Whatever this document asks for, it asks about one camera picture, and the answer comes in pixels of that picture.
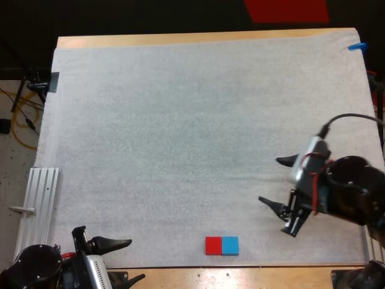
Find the blue block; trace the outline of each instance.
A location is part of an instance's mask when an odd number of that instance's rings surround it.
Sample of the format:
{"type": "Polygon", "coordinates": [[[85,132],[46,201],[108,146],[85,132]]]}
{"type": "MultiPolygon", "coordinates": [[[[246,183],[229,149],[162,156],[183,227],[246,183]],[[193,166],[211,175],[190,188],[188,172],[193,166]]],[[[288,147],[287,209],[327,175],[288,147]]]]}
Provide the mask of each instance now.
{"type": "Polygon", "coordinates": [[[222,237],[222,256],[238,256],[238,237],[222,237]]]}

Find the metal bracket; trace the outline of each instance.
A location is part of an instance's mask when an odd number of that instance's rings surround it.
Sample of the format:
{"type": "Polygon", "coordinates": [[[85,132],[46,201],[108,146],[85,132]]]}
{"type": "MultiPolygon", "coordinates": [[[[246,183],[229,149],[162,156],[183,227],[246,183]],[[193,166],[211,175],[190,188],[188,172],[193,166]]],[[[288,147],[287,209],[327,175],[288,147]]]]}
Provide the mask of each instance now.
{"type": "Polygon", "coordinates": [[[18,213],[18,214],[22,214],[22,213],[26,213],[29,215],[35,214],[35,208],[24,208],[24,207],[13,206],[13,207],[9,207],[8,209],[10,209],[11,211],[14,211],[15,213],[18,213]]]}
{"type": "Polygon", "coordinates": [[[48,92],[52,92],[52,93],[56,92],[56,89],[58,88],[58,81],[59,81],[59,72],[52,72],[51,80],[49,81],[48,92]]]}
{"type": "Polygon", "coordinates": [[[59,172],[60,169],[53,167],[31,169],[24,205],[10,207],[12,211],[22,215],[14,252],[15,257],[30,245],[47,244],[59,172]]]}

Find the black background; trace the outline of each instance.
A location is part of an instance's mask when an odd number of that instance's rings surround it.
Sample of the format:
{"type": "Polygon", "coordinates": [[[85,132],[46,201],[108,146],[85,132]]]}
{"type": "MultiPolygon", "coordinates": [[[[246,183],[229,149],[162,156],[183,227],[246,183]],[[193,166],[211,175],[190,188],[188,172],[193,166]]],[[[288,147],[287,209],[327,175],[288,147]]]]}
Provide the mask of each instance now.
{"type": "Polygon", "coordinates": [[[21,66],[49,71],[58,36],[293,28],[356,27],[368,44],[367,68],[385,74],[385,1],[328,0],[330,23],[253,23],[242,0],[3,0],[0,79],[18,79],[21,66]]]}

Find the yellow cable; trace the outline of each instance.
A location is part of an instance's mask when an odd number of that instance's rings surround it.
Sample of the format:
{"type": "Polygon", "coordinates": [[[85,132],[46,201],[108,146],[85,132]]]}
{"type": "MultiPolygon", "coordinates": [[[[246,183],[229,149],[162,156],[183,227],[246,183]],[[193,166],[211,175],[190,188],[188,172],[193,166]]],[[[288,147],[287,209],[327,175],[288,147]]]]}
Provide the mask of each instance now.
{"type": "MultiPolygon", "coordinates": [[[[26,100],[29,100],[30,98],[32,98],[34,96],[34,93],[31,92],[28,96],[25,97],[26,100]]],[[[19,137],[16,135],[16,132],[14,130],[14,124],[16,123],[17,125],[18,122],[17,122],[17,114],[19,113],[21,107],[23,106],[24,104],[23,103],[19,103],[18,106],[16,107],[13,115],[12,115],[12,122],[11,122],[11,131],[12,131],[12,134],[13,134],[13,137],[15,138],[15,140],[22,146],[28,148],[28,149],[33,149],[35,151],[37,151],[37,147],[35,146],[30,146],[26,143],[24,143],[21,139],[19,139],[19,137]]]]}
{"type": "MultiPolygon", "coordinates": [[[[9,95],[13,95],[13,96],[16,96],[16,94],[15,93],[13,93],[13,92],[7,92],[9,95]]],[[[24,101],[28,101],[29,99],[31,99],[32,97],[34,96],[34,93],[32,92],[32,93],[30,93],[28,96],[26,96],[25,98],[20,98],[20,99],[23,99],[24,101]]],[[[23,105],[25,105],[25,104],[23,104],[22,102],[19,102],[18,103],[18,107],[20,108],[20,107],[22,107],[23,105]]],[[[34,107],[35,108],[35,111],[36,111],[36,115],[35,115],[35,119],[32,121],[32,123],[33,124],[35,124],[37,121],[38,121],[38,119],[39,119],[39,117],[40,117],[40,113],[39,113],[39,110],[37,109],[37,107],[35,106],[35,105],[33,105],[33,104],[30,104],[32,107],[34,107]]],[[[20,128],[29,128],[29,126],[28,125],[22,125],[22,124],[20,124],[19,123],[19,121],[17,120],[17,118],[16,118],[16,125],[18,126],[18,127],[20,127],[20,128]]]]}

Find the red and blue blocks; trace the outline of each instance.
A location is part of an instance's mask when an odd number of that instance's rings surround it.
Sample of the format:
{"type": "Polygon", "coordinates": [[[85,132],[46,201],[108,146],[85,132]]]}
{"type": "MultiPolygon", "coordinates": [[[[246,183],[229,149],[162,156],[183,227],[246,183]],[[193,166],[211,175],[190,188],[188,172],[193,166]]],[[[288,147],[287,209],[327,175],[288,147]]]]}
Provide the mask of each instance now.
{"type": "Polygon", "coordinates": [[[206,255],[238,256],[238,237],[206,237],[206,255]]]}

